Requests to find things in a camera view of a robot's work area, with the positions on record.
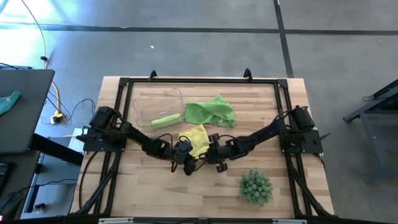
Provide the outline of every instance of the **concrete floor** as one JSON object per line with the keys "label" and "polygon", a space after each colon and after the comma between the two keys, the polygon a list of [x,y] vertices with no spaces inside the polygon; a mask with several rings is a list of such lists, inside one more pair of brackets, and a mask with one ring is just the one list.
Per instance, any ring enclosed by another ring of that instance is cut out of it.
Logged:
{"label": "concrete floor", "polygon": [[[46,24],[121,27],[278,28],[272,0],[25,0]],[[286,29],[396,30],[393,0],[280,0]],[[32,22],[20,1],[9,1],[0,22]],[[40,68],[36,29],[1,30],[0,62]],[[45,31],[49,68],[56,71],[63,104],[96,101],[105,75],[287,77],[279,34]],[[294,77],[304,78],[315,123],[331,132],[323,141],[326,174],[337,215],[398,222],[398,179],[366,183],[375,172],[360,122],[342,117],[398,75],[398,36],[287,35]],[[37,133],[64,136],[91,118],[89,102],[73,124],[41,123]],[[47,103],[45,122],[53,114]]]}

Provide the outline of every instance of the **white cable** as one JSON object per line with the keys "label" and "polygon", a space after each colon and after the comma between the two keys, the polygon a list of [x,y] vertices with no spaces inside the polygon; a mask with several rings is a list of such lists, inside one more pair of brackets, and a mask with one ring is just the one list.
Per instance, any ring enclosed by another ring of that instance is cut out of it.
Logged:
{"label": "white cable", "polygon": [[[26,3],[24,2],[24,0],[21,0],[21,1],[22,1],[22,3],[24,3],[26,9],[29,11],[30,15],[32,16],[32,18],[33,18],[34,21],[36,22],[36,25],[37,25],[37,27],[39,28],[40,33],[42,34],[42,39],[43,39],[43,56],[45,57],[45,39],[44,39],[44,35],[43,35],[42,28],[40,27],[39,23],[37,22],[35,16],[33,16],[33,13],[30,11],[29,7],[27,7],[27,5],[26,5]],[[42,60],[42,61],[43,61],[43,69],[45,69],[45,62],[44,62],[44,60]]]}
{"label": "white cable", "polygon": [[[37,27],[40,30],[40,34],[42,34],[42,39],[43,39],[43,56],[45,57],[45,39],[44,39],[44,35],[43,35],[43,31],[42,28],[40,27],[39,23],[37,22],[37,19],[35,18],[35,16],[33,16],[32,11],[30,11],[29,7],[27,7],[27,4],[24,2],[24,0],[21,0],[22,3],[25,5],[26,9],[29,11],[29,14],[32,16],[32,18],[34,19],[34,21],[36,22]],[[45,69],[45,61],[42,59],[43,61],[43,69]],[[57,96],[57,110],[55,111],[55,114],[57,115],[60,112],[60,97],[59,97],[59,92],[58,92],[58,88],[55,85],[55,83],[53,81],[51,81],[51,85],[54,87],[55,89],[55,93]]]}

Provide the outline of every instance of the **wire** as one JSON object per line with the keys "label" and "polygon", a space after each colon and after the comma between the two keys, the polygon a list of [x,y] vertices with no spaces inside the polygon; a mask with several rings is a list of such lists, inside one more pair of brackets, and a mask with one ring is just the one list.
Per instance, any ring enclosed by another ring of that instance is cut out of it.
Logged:
{"label": "wire", "polygon": [[42,121],[42,124],[45,124],[45,125],[51,124],[51,123],[45,123],[45,122],[44,122],[44,118],[43,118],[42,116],[40,116],[40,119],[41,119],[41,121]]}
{"label": "wire", "polygon": [[29,188],[36,187],[36,186],[43,187],[43,186],[46,186],[46,185],[52,184],[52,183],[61,183],[61,182],[65,181],[65,180],[77,180],[77,179],[62,179],[62,180],[50,181],[50,182],[48,182],[46,184],[39,184],[39,185],[32,185],[32,186],[29,186],[29,187],[24,187],[23,189],[20,189],[17,192],[21,193],[25,189],[29,189]]}
{"label": "wire", "polygon": [[83,179],[85,178],[85,174],[88,168],[88,165],[91,163],[91,161],[94,159],[94,156],[97,154],[98,151],[94,152],[90,158],[88,158],[88,161],[86,163],[85,168],[83,169],[83,173],[81,173],[81,179],[80,179],[80,184],[79,184],[79,209],[81,209],[81,189],[83,188]]}
{"label": "wire", "polygon": [[153,140],[150,140],[150,141],[156,141],[156,140],[160,139],[160,138],[163,137],[163,136],[170,136],[170,141],[171,141],[172,147],[173,147],[173,136],[172,136],[170,133],[162,134],[161,136],[159,136],[159,137],[157,137],[157,138],[155,138],[155,139],[153,139]]}
{"label": "wire", "polygon": [[[49,102],[55,107],[55,109],[57,109],[57,107],[56,107],[55,104],[50,100],[50,98],[47,97],[47,99],[48,99]],[[74,114],[74,112],[75,112],[77,106],[78,106],[80,103],[83,103],[83,102],[86,101],[86,100],[91,101],[91,114],[94,116],[94,113],[95,113],[95,103],[94,103],[94,100],[92,100],[92,99],[90,99],[90,98],[85,98],[85,99],[83,99],[83,100],[80,100],[80,101],[75,105],[75,107],[73,108],[72,113],[70,113],[70,112],[68,111],[67,107],[66,107],[61,101],[59,101],[59,102],[61,103],[61,105],[65,108],[65,111],[67,111],[67,113],[68,113],[68,115],[69,115],[69,118],[66,117],[65,114],[62,113],[61,111],[60,111],[59,113],[62,114],[62,115],[65,117],[65,119],[66,119],[67,121],[71,121],[71,123],[70,123],[69,125],[71,125],[71,124],[73,123],[72,117],[73,117],[73,114]]]}
{"label": "wire", "polygon": [[[189,142],[189,145],[192,146],[191,140],[190,140],[188,137],[186,137],[186,136],[180,136],[180,137],[178,137],[178,140],[179,140],[180,142],[184,142],[184,140],[181,140],[181,138],[186,138],[186,139],[188,140],[188,142]],[[190,148],[188,148],[188,151],[187,151],[187,152],[184,152],[184,153],[175,152],[175,154],[176,154],[176,155],[187,155],[189,152],[190,152]]]}
{"label": "wire", "polygon": [[175,170],[177,169],[177,166],[178,166],[178,163],[172,162],[172,168],[171,168],[172,172],[175,172]]}
{"label": "wire", "polygon": [[15,68],[16,70],[18,70],[18,69],[23,69],[23,70],[25,70],[25,69],[22,68],[22,67],[15,67],[15,66],[12,66],[12,65],[9,65],[9,64],[6,64],[6,63],[1,63],[1,62],[0,62],[0,65],[5,65],[5,66],[11,67],[11,68]]}
{"label": "wire", "polygon": [[21,0],[22,3],[25,5],[26,9],[29,11],[29,14],[32,16],[33,20],[35,21],[37,27],[40,30],[40,34],[42,34],[42,39],[43,39],[43,56],[45,57],[45,39],[44,39],[44,35],[43,35],[43,31],[42,28],[40,27],[39,23],[37,22],[35,16],[33,16],[33,13],[30,11],[29,7],[27,7],[27,4],[25,3],[24,0]]}
{"label": "wire", "polygon": [[[40,57],[40,59],[43,61],[43,69],[46,69],[45,61],[47,60],[47,58],[45,56],[45,38],[44,38],[44,35],[43,35],[42,28],[40,27],[39,23],[37,22],[37,19],[35,18],[35,16],[33,16],[32,11],[30,11],[29,7],[27,7],[27,4],[24,2],[24,0],[21,0],[21,1],[25,5],[26,9],[29,11],[29,14],[32,16],[32,18],[35,21],[37,27],[39,28],[40,34],[42,35],[42,39],[43,39],[43,56]],[[57,86],[55,85],[55,83],[53,81],[51,81],[51,85],[54,87],[55,93],[57,95],[57,97],[56,97],[57,98],[57,107],[56,107],[56,110],[55,110],[55,115],[58,115],[60,113],[60,94],[58,92]]]}
{"label": "wire", "polygon": [[197,171],[199,170],[201,167],[203,167],[203,165],[205,165],[206,161],[203,161],[198,167],[196,167],[193,171]]}
{"label": "wire", "polygon": [[32,185],[32,186],[24,187],[24,188],[19,189],[18,191],[9,193],[9,194],[7,195],[7,197],[5,197],[5,198],[8,198],[8,197],[9,197],[10,195],[12,195],[12,194],[20,194],[20,195],[22,195],[22,192],[23,192],[24,190],[30,189],[30,188],[32,188],[32,187],[36,187],[36,186],[38,186],[38,187],[43,187],[43,186],[46,186],[46,185],[52,184],[52,183],[61,183],[61,182],[65,181],[65,180],[77,180],[77,179],[62,179],[62,180],[50,181],[50,182],[48,182],[48,183],[46,183],[46,184],[37,184],[37,185]]}
{"label": "wire", "polygon": [[323,165],[323,169],[326,169],[326,168],[325,168],[325,162],[323,161],[322,157],[320,157],[317,153],[314,153],[314,155],[315,155],[316,157],[318,157],[318,158],[321,160],[322,165]]}

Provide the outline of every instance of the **black cable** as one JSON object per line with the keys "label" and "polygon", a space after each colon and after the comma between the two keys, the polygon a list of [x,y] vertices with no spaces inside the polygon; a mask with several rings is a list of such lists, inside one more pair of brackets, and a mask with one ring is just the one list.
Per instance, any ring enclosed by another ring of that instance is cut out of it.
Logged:
{"label": "black cable", "polygon": [[24,187],[23,189],[18,190],[18,192],[21,193],[25,189],[29,189],[29,188],[36,187],[36,186],[43,187],[43,186],[46,186],[46,185],[52,184],[52,183],[61,183],[61,182],[65,181],[65,180],[77,180],[77,179],[62,179],[62,180],[50,181],[50,182],[48,182],[46,184],[39,184],[39,185],[32,185],[32,186],[29,186],[29,187]]}
{"label": "black cable", "polygon": [[172,143],[171,147],[173,147],[173,136],[172,136],[170,133],[162,134],[161,136],[159,136],[159,137],[157,137],[157,138],[155,138],[155,139],[153,139],[153,140],[150,140],[150,141],[156,141],[156,140],[160,139],[160,138],[163,137],[163,136],[170,136],[170,141],[171,141],[171,143]]}
{"label": "black cable", "polygon": [[5,65],[5,66],[11,67],[11,68],[15,68],[16,70],[18,70],[18,69],[23,69],[23,70],[25,70],[24,68],[15,67],[15,66],[12,66],[12,65],[9,65],[9,64],[6,64],[6,63],[1,63],[1,62],[0,62],[0,65]]}
{"label": "black cable", "polygon": [[[180,142],[184,142],[184,140],[181,140],[181,138],[187,139],[188,142],[189,142],[189,145],[192,146],[191,140],[190,140],[188,137],[186,137],[186,136],[180,136],[180,137],[178,137],[178,140],[179,140]],[[184,153],[175,152],[175,154],[176,154],[176,155],[186,155],[186,154],[188,154],[189,152],[190,152],[190,150],[188,149],[187,152],[184,152]]]}
{"label": "black cable", "polygon": [[88,165],[91,163],[93,160],[94,156],[97,154],[98,151],[94,152],[90,158],[88,158],[88,161],[86,163],[85,168],[83,169],[83,173],[81,173],[81,179],[80,179],[80,186],[79,186],[79,209],[81,209],[81,188],[83,187],[83,179],[85,178],[85,174],[88,168]]}
{"label": "black cable", "polygon": [[203,161],[198,167],[196,167],[193,171],[197,171],[199,170],[201,167],[203,167],[203,165],[205,165],[206,161]]}
{"label": "black cable", "polygon": [[[55,108],[56,110],[58,110],[58,108],[55,106],[55,103],[53,103],[53,102],[50,100],[49,97],[47,97],[47,99],[48,99],[49,102],[54,106],[54,108]],[[71,124],[73,123],[72,117],[73,117],[73,114],[74,114],[74,112],[75,112],[77,106],[78,106],[80,103],[83,103],[83,102],[86,101],[86,100],[90,100],[90,101],[91,101],[91,114],[94,116],[94,113],[95,113],[95,103],[94,103],[94,101],[93,101],[92,99],[90,99],[90,98],[85,98],[85,99],[83,99],[83,100],[80,100],[80,101],[75,105],[75,107],[73,108],[72,113],[70,113],[70,112],[68,111],[67,107],[66,107],[61,101],[59,101],[60,104],[61,104],[61,106],[63,106],[63,108],[65,109],[65,111],[67,111],[67,113],[69,114],[69,118],[68,118],[68,117],[65,116],[64,113],[62,113],[62,112],[60,111],[60,113],[63,115],[63,117],[64,117],[67,121],[71,121],[71,123],[70,123],[69,125],[71,125]]]}
{"label": "black cable", "polygon": [[[49,93],[50,93],[52,96],[54,96],[55,98],[57,98],[51,91],[49,91]],[[70,119],[71,119],[72,116],[73,116],[73,113],[75,112],[76,107],[77,107],[80,103],[82,103],[82,102],[84,102],[84,101],[86,101],[86,100],[90,100],[90,101],[91,101],[91,113],[92,113],[92,115],[94,116],[94,113],[95,113],[95,103],[94,103],[94,100],[92,100],[92,99],[90,99],[90,98],[85,98],[85,99],[83,99],[83,100],[80,100],[80,101],[76,104],[76,106],[73,108],[72,114],[69,113],[67,107],[66,107],[60,100],[59,100],[59,102],[60,102],[61,106],[63,106],[63,107],[65,108],[65,110],[68,112],[69,117],[70,117]]]}
{"label": "black cable", "polygon": [[201,153],[201,154],[199,154],[199,159],[201,159],[201,160],[205,160],[206,158],[205,157],[202,157],[202,156],[204,156],[204,155],[206,155],[206,153],[204,152],[204,153]]}
{"label": "black cable", "polygon": [[51,124],[51,123],[45,123],[45,122],[44,122],[44,118],[43,118],[42,116],[40,116],[40,119],[41,119],[41,121],[42,121],[42,124],[45,124],[45,125]]}
{"label": "black cable", "polygon": [[318,158],[321,160],[322,165],[323,165],[323,169],[326,169],[326,168],[325,168],[325,162],[323,161],[322,157],[320,157],[319,154],[317,154],[317,153],[314,153],[314,155],[315,155],[316,157],[318,157]]}
{"label": "black cable", "polygon": [[175,170],[177,169],[177,166],[178,166],[178,163],[172,162],[172,168],[171,168],[172,172],[175,172]]}
{"label": "black cable", "polygon": [[43,186],[46,186],[46,185],[52,184],[52,183],[61,183],[61,182],[65,181],[65,180],[77,180],[77,179],[62,179],[62,180],[55,180],[55,181],[50,181],[50,182],[48,182],[48,183],[46,183],[46,184],[36,184],[36,185],[24,187],[24,188],[19,189],[18,191],[9,193],[9,194],[7,195],[7,197],[5,197],[5,198],[8,198],[8,196],[9,196],[9,195],[12,195],[12,194],[20,194],[20,195],[22,195],[22,191],[24,191],[24,190],[26,190],[26,189],[30,189],[30,188],[32,188],[32,187],[36,187],[36,186],[38,186],[38,187],[43,187]]}

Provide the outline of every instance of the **wooden table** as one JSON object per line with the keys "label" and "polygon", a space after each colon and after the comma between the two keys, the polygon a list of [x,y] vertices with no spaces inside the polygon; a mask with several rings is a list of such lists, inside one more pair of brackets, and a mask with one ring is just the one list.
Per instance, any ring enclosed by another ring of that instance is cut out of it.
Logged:
{"label": "wooden table", "polygon": [[[120,77],[104,77],[98,106],[113,108]],[[309,105],[304,80],[287,79],[292,105]],[[208,134],[232,136],[248,135],[268,125],[277,114],[275,93],[269,84],[217,84],[217,83],[135,83],[133,86],[128,120],[135,125],[132,102],[138,97],[148,97],[178,88],[185,103],[210,101],[221,95],[235,110],[236,127],[222,128],[206,124]],[[124,98],[120,108],[124,107]],[[151,137],[172,133],[174,142],[178,132],[194,127],[183,123],[153,131],[139,128]],[[78,190],[82,187],[83,203],[98,185],[104,153],[99,152],[89,165],[83,186],[77,186],[71,212],[78,210]],[[303,154],[307,184],[314,196],[330,213],[333,213],[325,171],[319,158]],[[89,156],[85,156],[81,172]],[[215,165],[206,164],[191,176],[179,166],[171,173],[171,163],[147,156],[132,141],[127,142],[122,153],[113,201],[112,216],[130,217],[224,217],[224,218],[293,218],[292,199],[286,163],[280,153],[277,137],[256,146],[248,156],[227,161],[228,170],[217,173]],[[248,205],[239,197],[239,180],[250,168],[260,170],[271,179],[274,192],[264,207]],[[108,189],[105,190],[101,209],[105,207]],[[297,190],[300,208],[304,212],[301,191]]]}

